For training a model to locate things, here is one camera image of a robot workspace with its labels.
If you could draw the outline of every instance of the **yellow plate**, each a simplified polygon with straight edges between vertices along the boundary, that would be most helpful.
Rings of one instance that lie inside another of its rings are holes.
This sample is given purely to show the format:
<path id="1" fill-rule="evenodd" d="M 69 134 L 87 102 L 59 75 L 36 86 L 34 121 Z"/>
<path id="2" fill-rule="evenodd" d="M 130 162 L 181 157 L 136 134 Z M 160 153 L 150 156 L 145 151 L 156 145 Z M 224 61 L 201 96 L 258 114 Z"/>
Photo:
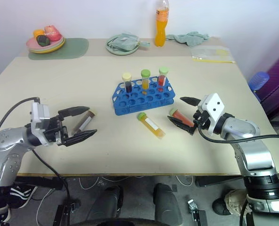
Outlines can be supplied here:
<path id="1" fill-rule="evenodd" d="M 49 50 L 46 50 L 46 51 L 38 51 L 38 52 L 30 50 L 30 52 L 32 52 L 32 53 L 39 53 L 39 54 L 41 54 L 41 53 L 50 53 L 50 52 L 56 51 L 57 49 L 61 48 L 64 45 L 64 43 L 65 43 L 65 39 L 63 40 L 63 42 L 60 45 L 58 45 L 55 48 L 52 48 L 52 49 L 49 49 Z"/>

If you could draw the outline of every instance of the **bottle cap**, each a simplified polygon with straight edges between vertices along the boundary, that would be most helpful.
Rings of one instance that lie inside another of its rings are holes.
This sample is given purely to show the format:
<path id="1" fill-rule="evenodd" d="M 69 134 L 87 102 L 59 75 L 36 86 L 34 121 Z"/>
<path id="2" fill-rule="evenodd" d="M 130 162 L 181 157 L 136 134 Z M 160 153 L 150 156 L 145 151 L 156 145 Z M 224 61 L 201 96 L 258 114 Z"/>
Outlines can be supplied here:
<path id="1" fill-rule="evenodd" d="M 172 108 L 169 112 L 169 115 L 173 116 L 173 114 L 177 111 L 177 108 Z"/>
<path id="2" fill-rule="evenodd" d="M 168 72 L 169 72 L 169 68 L 167 68 L 167 67 L 159 68 L 159 73 L 161 73 L 161 74 L 167 74 Z"/>
<path id="3" fill-rule="evenodd" d="M 146 113 L 144 113 L 144 112 L 139 113 L 138 120 L 141 120 L 141 118 L 144 117 L 145 115 L 146 115 Z"/>
<path id="4" fill-rule="evenodd" d="M 142 78 L 149 78 L 151 73 L 148 69 L 144 69 L 144 70 L 141 70 L 140 74 L 141 74 Z"/>
<path id="5" fill-rule="evenodd" d="M 128 73 L 128 72 L 124 73 L 124 74 L 122 75 L 122 79 L 123 79 L 124 81 L 130 81 L 130 80 L 131 80 L 131 74 Z"/>

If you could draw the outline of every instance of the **black cable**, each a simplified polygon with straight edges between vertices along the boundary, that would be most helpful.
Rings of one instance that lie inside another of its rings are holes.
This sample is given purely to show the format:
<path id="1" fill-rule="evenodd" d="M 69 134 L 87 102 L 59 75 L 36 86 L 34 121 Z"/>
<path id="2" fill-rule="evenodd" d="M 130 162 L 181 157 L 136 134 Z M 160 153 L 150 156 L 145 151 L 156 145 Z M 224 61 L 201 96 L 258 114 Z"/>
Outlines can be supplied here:
<path id="1" fill-rule="evenodd" d="M 32 150 L 32 152 L 34 153 L 34 155 L 36 155 L 36 157 L 47 167 L 49 168 L 51 171 L 54 172 L 54 174 L 56 174 L 56 176 L 63 182 L 66 193 L 67 193 L 67 226 L 70 225 L 70 193 L 69 193 L 69 189 L 68 189 L 68 183 L 64 180 L 64 178 L 62 178 L 60 176 L 60 174 L 54 169 L 52 168 L 50 165 L 48 165 L 36 152 L 35 150 Z"/>
<path id="2" fill-rule="evenodd" d="M 3 116 L 3 118 L 1 119 L 0 121 L 0 127 L 2 126 L 2 124 L 4 123 L 5 119 L 9 116 L 9 114 L 11 114 L 11 112 L 16 108 L 18 107 L 19 105 L 21 105 L 22 103 L 24 102 L 27 102 L 27 101 L 30 101 L 30 100 L 33 100 L 34 102 L 38 102 L 40 104 L 40 99 L 39 97 L 31 97 L 31 98 L 27 98 L 27 99 L 24 99 L 24 100 L 21 100 L 19 101 L 17 104 L 15 104 L 14 106 L 12 106 L 8 112 Z"/>
<path id="3" fill-rule="evenodd" d="M 198 125 L 198 131 L 199 131 L 200 135 L 207 141 L 210 141 L 213 143 L 220 143 L 220 144 L 235 144 L 235 143 L 241 143 L 241 142 L 246 142 L 246 141 L 251 141 L 251 140 L 259 140 L 259 139 L 266 139 L 266 138 L 279 138 L 279 134 L 270 134 L 270 135 L 255 136 L 255 137 L 237 139 L 237 140 L 214 140 L 214 139 L 207 137 L 202 132 L 201 124 Z"/>
<path id="4" fill-rule="evenodd" d="M 245 209 L 246 209 L 246 206 L 247 206 L 247 199 L 245 199 L 245 202 L 242 206 L 242 210 L 241 210 L 241 213 L 240 213 L 240 220 L 239 220 L 239 226 L 242 226 L 243 225 L 243 216 L 244 216 L 244 212 L 245 212 Z"/>
<path id="5" fill-rule="evenodd" d="M 51 194 L 53 194 L 55 192 L 55 190 L 53 190 L 51 193 L 49 193 L 48 196 L 46 196 L 45 198 L 49 197 Z M 34 201 L 42 201 L 43 198 L 41 199 L 34 199 L 33 197 L 31 197 L 31 200 L 34 200 Z"/>

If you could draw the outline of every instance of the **test tube label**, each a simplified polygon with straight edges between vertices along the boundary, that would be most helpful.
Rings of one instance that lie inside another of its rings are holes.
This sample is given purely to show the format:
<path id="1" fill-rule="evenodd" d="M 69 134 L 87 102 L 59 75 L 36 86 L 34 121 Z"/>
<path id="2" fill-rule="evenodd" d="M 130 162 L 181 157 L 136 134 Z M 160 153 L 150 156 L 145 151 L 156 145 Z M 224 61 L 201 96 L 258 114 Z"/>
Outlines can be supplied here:
<path id="1" fill-rule="evenodd" d="M 146 123 L 148 123 L 154 130 L 158 130 L 158 126 L 155 125 L 154 122 L 152 122 L 149 118 L 145 119 Z"/>
<path id="2" fill-rule="evenodd" d="M 91 121 L 91 117 L 88 116 L 88 118 L 85 120 L 85 122 L 80 126 L 79 130 L 83 131 L 84 128 L 88 125 L 88 123 Z"/>

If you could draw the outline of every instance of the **orange juice bottle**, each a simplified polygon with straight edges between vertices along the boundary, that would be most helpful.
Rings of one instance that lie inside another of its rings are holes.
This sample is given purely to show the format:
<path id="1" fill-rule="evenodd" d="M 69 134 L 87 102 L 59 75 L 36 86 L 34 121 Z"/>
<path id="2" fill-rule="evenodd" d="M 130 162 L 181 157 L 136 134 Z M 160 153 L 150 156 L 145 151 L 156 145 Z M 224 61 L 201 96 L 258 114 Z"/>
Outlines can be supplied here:
<path id="1" fill-rule="evenodd" d="M 158 0 L 156 8 L 156 36 L 155 45 L 163 46 L 166 40 L 165 27 L 168 23 L 169 2 L 168 0 Z"/>

